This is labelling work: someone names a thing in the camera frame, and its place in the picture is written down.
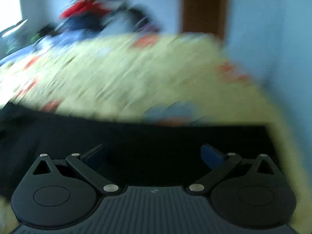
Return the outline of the black pants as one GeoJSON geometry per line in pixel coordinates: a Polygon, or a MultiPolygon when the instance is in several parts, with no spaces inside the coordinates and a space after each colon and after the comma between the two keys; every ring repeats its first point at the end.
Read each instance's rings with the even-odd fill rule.
{"type": "Polygon", "coordinates": [[[245,159],[267,154],[279,165],[265,124],[160,126],[93,121],[7,104],[1,110],[1,195],[10,198],[36,158],[61,160],[103,146],[95,171],[118,185],[180,186],[209,172],[209,145],[245,159]]]}

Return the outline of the yellow carrot print bedsheet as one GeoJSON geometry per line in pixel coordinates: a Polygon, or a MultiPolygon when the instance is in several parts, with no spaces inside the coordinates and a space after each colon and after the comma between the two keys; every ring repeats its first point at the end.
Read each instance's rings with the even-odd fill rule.
{"type": "Polygon", "coordinates": [[[193,120],[267,123],[297,198],[291,226],[311,233],[311,183],[281,110],[212,35],[119,34],[50,46],[1,67],[1,105],[9,101],[109,121],[185,104],[193,120]]]}

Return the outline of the pile of clothes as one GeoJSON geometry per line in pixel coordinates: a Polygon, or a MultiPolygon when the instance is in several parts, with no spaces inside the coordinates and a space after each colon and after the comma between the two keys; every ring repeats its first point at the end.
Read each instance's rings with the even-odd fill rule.
{"type": "Polygon", "coordinates": [[[160,27],[140,6],[128,0],[69,0],[59,15],[59,24],[48,24],[33,40],[35,50],[71,45],[101,34],[134,32],[154,34],[160,27]]]}

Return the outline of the window with floral valance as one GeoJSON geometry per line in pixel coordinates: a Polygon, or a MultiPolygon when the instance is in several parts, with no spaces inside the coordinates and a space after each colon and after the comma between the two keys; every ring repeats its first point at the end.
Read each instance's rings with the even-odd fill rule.
{"type": "Polygon", "coordinates": [[[20,0],[0,0],[0,31],[10,28],[22,20],[20,0]]]}

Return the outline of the brown wooden door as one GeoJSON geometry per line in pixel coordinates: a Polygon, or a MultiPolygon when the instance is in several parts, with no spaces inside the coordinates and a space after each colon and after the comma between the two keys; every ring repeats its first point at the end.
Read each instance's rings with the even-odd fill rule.
{"type": "Polygon", "coordinates": [[[228,0],[182,0],[181,31],[225,39],[228,0]]]}

